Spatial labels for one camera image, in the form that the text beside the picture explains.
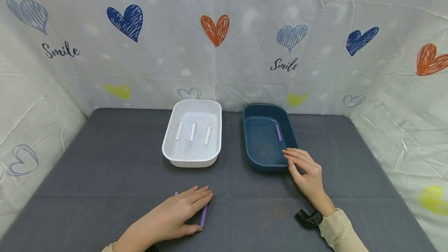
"purple stick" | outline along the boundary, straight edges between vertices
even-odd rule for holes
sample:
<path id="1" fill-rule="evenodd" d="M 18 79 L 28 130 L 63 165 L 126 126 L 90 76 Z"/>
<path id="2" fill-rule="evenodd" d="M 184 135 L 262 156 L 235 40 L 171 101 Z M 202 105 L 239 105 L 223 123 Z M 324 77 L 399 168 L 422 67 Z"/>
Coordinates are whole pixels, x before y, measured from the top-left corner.
<path id="1" fill-rule="evenodd" d="M 204 228 L 205 215 L 207 214 L 207 206 L 208 206 L 208 204 L 206 204 L 206 205 L 204 206 L 204 208 L 202 209 L 201 228 Z"/>
<path id="2" fill-rule="evenodd" d="M 275 125 L 275 128 L 277 129 L 277 136 L 279 137 L 279 142 L 283 142 L 283 139 L 281 139 L 279 125 Z"/>

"beige sleeve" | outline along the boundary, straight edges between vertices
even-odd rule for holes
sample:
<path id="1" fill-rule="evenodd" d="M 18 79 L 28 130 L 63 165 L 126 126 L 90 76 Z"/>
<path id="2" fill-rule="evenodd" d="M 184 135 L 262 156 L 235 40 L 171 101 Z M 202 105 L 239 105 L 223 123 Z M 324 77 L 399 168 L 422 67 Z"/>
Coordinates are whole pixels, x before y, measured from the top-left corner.
<path id="1" fill-rule="evenodd" d="M 335 252 L 368 252 L 353 229 L 352 223 L 341 209 L 319 225 L 320 235 Z"/>
<path id="2" fill-rule="evenodd" d="M 103 251 L 101 252 L 113 252 L 113 243 L 109 244 L 109 246 L 104 247 Z"/>

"white stick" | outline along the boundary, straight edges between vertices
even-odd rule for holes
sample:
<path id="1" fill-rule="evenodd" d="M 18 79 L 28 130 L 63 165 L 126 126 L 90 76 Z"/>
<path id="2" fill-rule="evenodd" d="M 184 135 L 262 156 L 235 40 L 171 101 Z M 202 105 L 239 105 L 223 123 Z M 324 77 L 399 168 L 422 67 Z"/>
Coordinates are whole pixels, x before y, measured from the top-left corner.
<path id="1" fill-rule="evenodd" d="M 207 137 L 206 137 L 206 139 L 205 139 L 205 146 L 208 145 L 208 140 L 209 140 L 209 138 L 210 138 L 210 131 L 212 131 L 211 126 L 209 126 L 209 128 L 208 128 L 208 130 L 207 130 Z"/>
<path id="2" fill-rule="evenodd" d="M 177 129 L 176 141 L 179 140 L 180 131 L 182 131 L 182 126 L 183 126 L 183 125 L 184 125 L 184 123 L 183 123 L 183 122 L 180 122 L 179 129 Z"/>
<path id="3" fill-rule="evenodd" d="M 193 128 L 191 129 L 190 142 L 193 142 L 194 130 L 196 129 L 196 123 L 193 123 Z"/>

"heart drawing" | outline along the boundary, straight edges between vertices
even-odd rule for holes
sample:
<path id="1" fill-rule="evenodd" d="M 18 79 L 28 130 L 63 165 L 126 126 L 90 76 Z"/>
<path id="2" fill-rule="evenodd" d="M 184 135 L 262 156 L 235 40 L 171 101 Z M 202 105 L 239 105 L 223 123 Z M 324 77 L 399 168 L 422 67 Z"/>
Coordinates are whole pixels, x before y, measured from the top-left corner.
<path id="1" fill-rule="evenodd" d="M 29 25 L 32 28 L 36 28 L 42 31 L 43 34 L 47 34 L 45 31 L 45 25 L 47 24 L 48 14 L 47 10 L 36 1 L 24 0 L 17 4 L 14 0 L 7 0 L 9 10 L 18 18 L 21 22 Z"/>
<path id="2" fill-rule="evenodd" d="M 291 52 L 292 48 L 305 37 L 307 31 L 308 28 L 304 24 L 297 25 L 295 28 L 285 25 L 277 33 L 277 42 Z"/>
<path id="3" fill-rule="evenodd" d="M 291 105 L 292 107 L 297 107 L 298 105 L 301 105 L 304 101 L 306 101 L 307 98 L 308 98 L 307 94 L 301 94 L 300 96 L 298 96 L 294 93 L 290 93 L 286 97 L 286 100 L 288 104 Z"/>
<path id="4" fill-rule="evenodd" d="M 426 44 L 417 57 L 416 75 L 427 76 L 437 73 L 448 67 L 448 54 L 436 58 L 437 48 L 434 44 Z"/>
<path id="5" fill-rule="evenodd" d="M 229 30 L 230 19 L 226 14 L 222 15 L 218 22 L 213 22 L 209 16 L 203 15 L 201 17 L 201 25 L 208 39 L 212 41 L 215 48 L 221 45 L 224 41 L 225 36 L 227 35 L 227 31 Z"/>
<path id="6" fill-rule="evenodd" d="M 131 88 L 128 85 L 114 86 L 111 84 L 104 85 L 104 89 L 114 96 L 122 99 L 129 99 L 131 97 Z"/>
<path id="7" fill-rule="evenodd" d="M 362 36 L 361 31 L 353 31 L 350 35 L 348 35 L 347 45 L 345 45 L 348 53 L 353 57 L 357 51 L 363 48 L 375 37 L 375 35 L 377 35 L 378 31 L 380 31 L 379 27 L 373 27 L 366 31 Z"/>
<path id="8" fill-rule="evenodd" d="M 437 215 L 448 216 L 448 202 L 442 200 L 443 188 L 437 185 L 425 188 L 419 195 L 418 201 L 423 208 Z"/>
<path id="9" fill-rule="evenodd" d="M 129 5 L 123 16 L 114 8 L 109 7 L 107 8 L 107 17 L 118 30 L 138 42 L 138 35 L 143 25 L 143 12 L 138 5 Z"/>
<path id="10" fill-rule="evenodd" d="M 359 95 L 359 96 L 347 95 L 347 96 L 344 96 L 344 98 L 342 99 L 342 102 L 344 103 L 344 105 L 346 107 L 352 108 L 352 107 L 362 104 L 362 102 L 364 102 L 365 100 L 366 100 L 366 97 L 362 96 L 362 95 Z"/>
<path id="11" fill-rule="evenodd" d="M 199 99 L 201 97 L 201 91 L 195 87 L 190 89 L 189 91 L 185 89 L 178 89 L 177 94 L 183 99 L 187 98 Z"/>
<path id="12" fill-rule="evenodd" d="M 10 176 L 24 176 L 33 172 L 39 167 L 39 160 L 33 149 L 26 145 L 17 145 L 12 149 L 12 155 L 17 160 L 8 167 L 8 175 Z"/>

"gray table cloth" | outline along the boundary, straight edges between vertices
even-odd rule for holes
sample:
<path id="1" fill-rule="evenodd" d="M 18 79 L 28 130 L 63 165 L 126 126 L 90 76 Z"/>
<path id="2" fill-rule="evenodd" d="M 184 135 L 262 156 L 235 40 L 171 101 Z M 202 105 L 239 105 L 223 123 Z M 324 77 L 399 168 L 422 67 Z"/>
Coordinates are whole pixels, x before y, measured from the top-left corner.
<path id="1" fill-rule="evenodd" d="M 242 113 L 223 113 L 213 166 L 182 169 L 162 155 L 171 111 L 96 110 L 0 241 L 1 252 L 100 252 L 154 206 L 195 184 L 214 191 L 204 231 L 160 252 L 332 251 L 294 219 L 312 208 L 289 173 L 257 173 L 245 158 Z M 298 143 L 322 165 L 324 187 L 371 252 L 433 245 L 350 120 L 290 115 Z M 199 223 L 200 216 L 192 222 Z"/>

